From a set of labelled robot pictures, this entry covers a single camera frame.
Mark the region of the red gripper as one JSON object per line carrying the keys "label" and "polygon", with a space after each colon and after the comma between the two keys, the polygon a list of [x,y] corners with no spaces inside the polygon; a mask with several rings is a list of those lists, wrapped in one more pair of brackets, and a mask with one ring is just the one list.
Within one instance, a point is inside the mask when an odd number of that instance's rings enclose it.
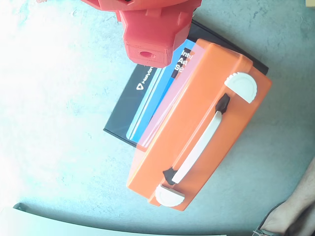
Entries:
{"label": "red gripper", "polygon": [[168,66],[188,36],[192,13],[190,7],[120,11],[128,58],[145,66]]}

